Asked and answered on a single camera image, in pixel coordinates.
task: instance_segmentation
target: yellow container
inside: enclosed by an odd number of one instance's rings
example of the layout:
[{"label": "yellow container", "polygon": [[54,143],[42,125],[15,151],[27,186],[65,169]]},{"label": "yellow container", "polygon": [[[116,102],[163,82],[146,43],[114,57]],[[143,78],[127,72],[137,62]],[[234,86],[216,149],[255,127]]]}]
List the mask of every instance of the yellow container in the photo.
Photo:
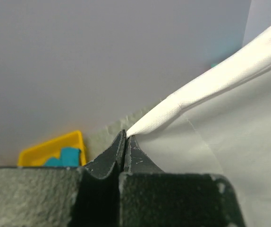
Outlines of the yellow container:
[{"label": "yellow container", "polygon": [[49,158],[59,158],[61,149],[66,147],[80,149],[79,164],[82,166],[86,164],[86,147],[84,146],[82,133],[80,131],[73,131],[35,147],[23,150],[19,155],[18,166],[43,166]]}]

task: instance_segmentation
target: teal cloth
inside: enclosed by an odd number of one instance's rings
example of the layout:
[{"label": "teal cloth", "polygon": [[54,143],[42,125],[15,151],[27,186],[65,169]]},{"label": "teal cloth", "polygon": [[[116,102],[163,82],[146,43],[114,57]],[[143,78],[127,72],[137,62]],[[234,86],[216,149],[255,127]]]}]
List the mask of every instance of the teal cloth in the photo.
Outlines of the teal cloth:
[{"label": "teal cloth", "polygon": [[55,167],[55,166],[79,166],[79,153],[80,149],[77,148],[62,148],[60,158],[49,158],[43,166]]}]

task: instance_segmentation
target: yellow bin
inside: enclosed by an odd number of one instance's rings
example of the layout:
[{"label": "yellow bin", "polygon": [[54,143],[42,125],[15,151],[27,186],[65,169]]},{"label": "yellow bin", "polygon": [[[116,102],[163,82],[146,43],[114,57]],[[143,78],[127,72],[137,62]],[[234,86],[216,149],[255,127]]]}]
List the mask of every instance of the yellow bin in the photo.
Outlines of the yellow bin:
[{"label": "yellow bin", "polygon": [[35,147],[23,150],[19,155],[18,166],[43,166],[49,158],[59,158],[61,149],[66,147],[80,149],[79,164],[82,166],[86,164],[86,147],[84,146],[82,133],[80,131],[73,131]]}]

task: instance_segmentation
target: white fabric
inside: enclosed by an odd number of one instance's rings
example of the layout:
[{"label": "white fabric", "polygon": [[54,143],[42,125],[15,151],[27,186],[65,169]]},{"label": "white fabric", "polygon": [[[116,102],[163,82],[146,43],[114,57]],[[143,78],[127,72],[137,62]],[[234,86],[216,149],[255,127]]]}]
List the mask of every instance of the white fabric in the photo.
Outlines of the white fabric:
[{"label": "white fabric", "polygon": [[137,139],[159,167],[225,175],[247,226],[271,226],[271,27],[170,95],[127,134],[149,132]]}]

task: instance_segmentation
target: gray floor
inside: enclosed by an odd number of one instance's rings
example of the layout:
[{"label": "gray floor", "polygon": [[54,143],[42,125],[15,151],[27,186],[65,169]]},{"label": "gray floor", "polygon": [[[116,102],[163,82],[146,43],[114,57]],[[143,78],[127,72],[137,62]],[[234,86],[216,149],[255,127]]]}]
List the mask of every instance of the gray floor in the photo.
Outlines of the gray floor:
[{"label": "gray floor", "polygon": [[89,135],[85,139],[85,145],[87,147],[86,160],[87,162],[93,160],[100,153],[102,153],[112,141],[115,139],[116,135],[122,129],[128,130],[134,123],[136,123],[141,117],[148,113],[152,108],[154,108],[159,102],[144,107],[141,110],[127,115],[126,117],[107,125],[104,129],[97,131]]}]

